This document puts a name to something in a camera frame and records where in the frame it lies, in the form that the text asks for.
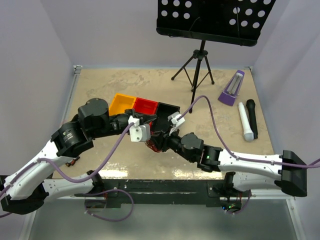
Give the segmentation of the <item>black plastic bin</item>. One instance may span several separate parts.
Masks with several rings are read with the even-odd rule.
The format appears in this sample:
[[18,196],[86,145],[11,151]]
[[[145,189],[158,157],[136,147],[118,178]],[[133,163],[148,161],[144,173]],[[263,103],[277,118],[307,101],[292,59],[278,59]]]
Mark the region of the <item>black plastic bin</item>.
[[175,112],[179,112],[180,107],[177,105],[171,105],[164,102],[159,102],[155,111],[157,119],[152,122],[151,131],[165,131],[169,126],[168,116]]

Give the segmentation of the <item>orange plastic bin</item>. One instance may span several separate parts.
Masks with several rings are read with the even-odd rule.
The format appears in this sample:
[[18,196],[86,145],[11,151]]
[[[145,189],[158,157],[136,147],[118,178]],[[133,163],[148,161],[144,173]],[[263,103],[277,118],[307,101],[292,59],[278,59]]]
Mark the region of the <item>orange plastic bin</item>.
[[130,96],[122,93],[116,93],[110,106],[109,115],[123,114],[125,110],[132,109],[136,102],[135,96]]

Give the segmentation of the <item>red plastic bin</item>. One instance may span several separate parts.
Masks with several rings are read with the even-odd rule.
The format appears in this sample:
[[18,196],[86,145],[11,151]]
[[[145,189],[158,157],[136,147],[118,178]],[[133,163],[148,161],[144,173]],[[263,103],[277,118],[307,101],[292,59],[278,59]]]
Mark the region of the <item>red plastic bin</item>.
[[155,115],[158,107],[158,102],[136,97],[129,105],[131,109],[134,109],[135,116],[140,118],[141,115]]

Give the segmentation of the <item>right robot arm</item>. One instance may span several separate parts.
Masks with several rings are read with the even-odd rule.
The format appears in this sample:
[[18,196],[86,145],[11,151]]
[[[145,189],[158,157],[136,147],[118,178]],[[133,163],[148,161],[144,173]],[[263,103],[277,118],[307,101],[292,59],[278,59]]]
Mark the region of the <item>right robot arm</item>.
[[210,146],[193,132],[182,137],[159,131],[147,141],[153,151],[174,151],[204,172],[224,172],[222,190],[230,197],[255,189],[277,189],[293,197],[306,197],[307,165],[290,150],[282,154],[255,155],[228,152]]

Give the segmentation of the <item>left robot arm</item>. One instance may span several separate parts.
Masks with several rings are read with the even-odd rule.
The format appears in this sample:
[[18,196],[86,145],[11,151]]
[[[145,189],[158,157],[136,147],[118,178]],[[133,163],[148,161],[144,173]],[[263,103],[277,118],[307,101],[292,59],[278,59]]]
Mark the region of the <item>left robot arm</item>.
[[50,179],[59,167],[93,148],[97,138],[125,134],[132,142],[146,142],[151,137],[149,123],[155,114],[137,113],[127,109],[124,113],[109,115],[109,105],[101,98],[92,98],[77,110],[71,121],[64,123],[44,148],[23,168],[9,176],[0,177],[0,204],[9,214],[26,215],[39,209],[45,202],[68,195],[99,196],[104,183],[99,175],[102,169],[83,175]]

